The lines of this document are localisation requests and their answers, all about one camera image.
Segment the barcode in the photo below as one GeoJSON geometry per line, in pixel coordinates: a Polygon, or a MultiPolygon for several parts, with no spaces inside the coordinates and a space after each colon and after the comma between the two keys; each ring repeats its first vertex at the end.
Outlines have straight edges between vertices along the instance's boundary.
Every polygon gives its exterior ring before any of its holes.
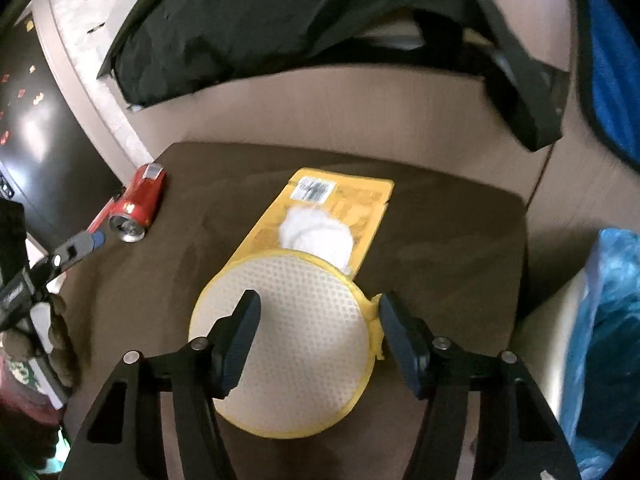
{"type": "Polygon", "coordinates": [[[160,164],[148,164],[145,170],[145,173],[142,174],[142,179],[149,178],[151,180],[155,180],[158,178],[158,175],[162,171],[162,166],[160,164]]]}
{"type": "Polygon", "coordinates": [[[313,204],[323,204],[331,192],[334,190],[335,182],[322,180],[312,176],[304,176],[298,181],[296,189],[291,193],[292,200],[300,202],[311,202],[313,204]]]}

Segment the trash bag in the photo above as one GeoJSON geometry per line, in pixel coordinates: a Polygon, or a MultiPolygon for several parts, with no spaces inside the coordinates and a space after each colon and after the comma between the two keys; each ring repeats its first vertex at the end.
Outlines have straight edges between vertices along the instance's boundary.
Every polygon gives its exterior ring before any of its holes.
{"type": "Polygon", "coordinates": [[[559,421],[583,480],[596,480],[640,420],[640,235],[602,230],[585,271],[559,421]]]}

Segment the brown table surface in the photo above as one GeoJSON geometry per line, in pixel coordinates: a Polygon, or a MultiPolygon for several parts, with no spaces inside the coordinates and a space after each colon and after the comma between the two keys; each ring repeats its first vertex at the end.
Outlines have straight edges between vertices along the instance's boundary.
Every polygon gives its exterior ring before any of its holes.
{"type": "MultiPolygon", "coordinates": [[[[519,197],[435,171],[293,148],[187,142],[158,162],[168,185],[147,236],[135,244],[109,236],[62,288],[82,372],[65,415],[72,438],[125,352],[153,356],[186,343],[200,291],[303,167],[396,183],[355,280],[364,293],[396,290],[434,333],[469,351],[495,355],[507,346],[526,244],[519,197]]],[[[395,480],[423,412],[388,356],[353,411],[316,436],[268,440],[219,423],[239,480],[395,480]]],[[[169,478],[181,478],[171,417],[163,402],[169,478]]]]}

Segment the white textured disc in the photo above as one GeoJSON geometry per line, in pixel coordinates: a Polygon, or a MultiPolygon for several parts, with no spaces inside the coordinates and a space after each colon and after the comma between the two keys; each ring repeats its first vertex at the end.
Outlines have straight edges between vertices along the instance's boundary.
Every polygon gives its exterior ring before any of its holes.
{"type": "Polygon", "coordinates": [[[253,434],[297,438],[343,418],[369,381],[374,355],[358,301],[335,269],[295,254],[250,258],[202,291],[190,340],[228,316],[245,290],[262,317],[238,387],[216,409],[253,434]]]}

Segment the black bag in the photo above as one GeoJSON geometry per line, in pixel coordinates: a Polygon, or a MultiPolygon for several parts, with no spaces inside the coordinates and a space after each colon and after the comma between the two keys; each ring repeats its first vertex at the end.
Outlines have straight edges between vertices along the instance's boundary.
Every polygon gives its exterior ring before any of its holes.
{"type": "Polygon", "coordinates": [[[566,74],[532,60],[492,0],[139,0],[101,75],[150,106],[236,78],[319,64],[385,62],[482,76],[518,140],[538,150],[561,137],[566,74]],[[414,12],[425,45],[409,51],[354,37],[398,9],[414,12]],[[466,29],[482,41],[464,40],[466,29]]]}

